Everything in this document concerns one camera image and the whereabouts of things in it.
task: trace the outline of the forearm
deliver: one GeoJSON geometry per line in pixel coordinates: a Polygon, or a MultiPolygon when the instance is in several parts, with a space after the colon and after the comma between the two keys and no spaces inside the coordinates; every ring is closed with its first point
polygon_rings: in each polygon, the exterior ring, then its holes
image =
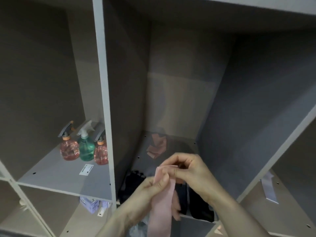
{"type": "Polygon", "coordinates": [[[125,237],[129,228],[128,215],[117,209],[96,237],[125,237]]]}
{"type": "Polygon", "coordinates": [[[269,237],[267,231],[224,189],[211,206],[219,215],[229,237],[269,237]]]}

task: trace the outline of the sticker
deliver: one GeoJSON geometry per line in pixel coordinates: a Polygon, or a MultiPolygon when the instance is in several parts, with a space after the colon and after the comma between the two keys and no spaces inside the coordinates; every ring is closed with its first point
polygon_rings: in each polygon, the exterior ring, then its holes
{"type": "Polygon", "coordinates": [[[102,207],[98,213],[99,217],[102,217],[104,215],[104,212],[106,211],[107,208],[102,207]]]}
{"type": "Polygon", "coordinates": [[[82,169],[79,175],[89,175],[92,167],[93,165],[85,164],[84,168],[82,169]]]}

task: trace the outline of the pink fabric strip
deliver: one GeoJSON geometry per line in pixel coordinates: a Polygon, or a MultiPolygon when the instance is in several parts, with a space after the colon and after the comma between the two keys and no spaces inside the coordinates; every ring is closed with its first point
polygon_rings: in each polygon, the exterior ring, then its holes
{"type": "MultiPolygon", "coordinates": [[[[162,169],[164,167],[156,168],[154,183],[160,181],[163,177],[162,169]]],[[[176,180],[170,179],[170,184],[152,199],[147,237],[170,237],[172,218],[171,203],[175,184],[176,180]]]]}

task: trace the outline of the plastic bottle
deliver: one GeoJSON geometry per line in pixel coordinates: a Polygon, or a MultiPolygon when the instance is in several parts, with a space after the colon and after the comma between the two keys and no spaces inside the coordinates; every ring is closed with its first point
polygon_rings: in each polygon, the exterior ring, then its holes
{"type": "Polygon", "coordinates": [[[94,143],[88,135],[88,130],[94,131],[91,125],[92,121],[88,121],[85,123],[83,127],[81,127],[80,131],[77,135],[81,135],[81,138],[78,140],[79,150],[80,150],[80,159],[83,161],[93,160],[93,152],[94,152],[94,143]]]}
{"type": "Polygon", "coordinates": [[[94,161],[98,165],[106,165],[109,163],[107,159],[107,145],[104,143],[102,136],[98,140],[98,144],[94,150],[94,161]]]}
{"type": "Polygon", "coordinates": [[[79,144],[69,136],[69,131],[73,129],[73,121],[70,121],[61,130],[58,137],[63,137],[63,141],[60,144],[60,153],[64,160],[75,160],[79,157],[79,144]]]}

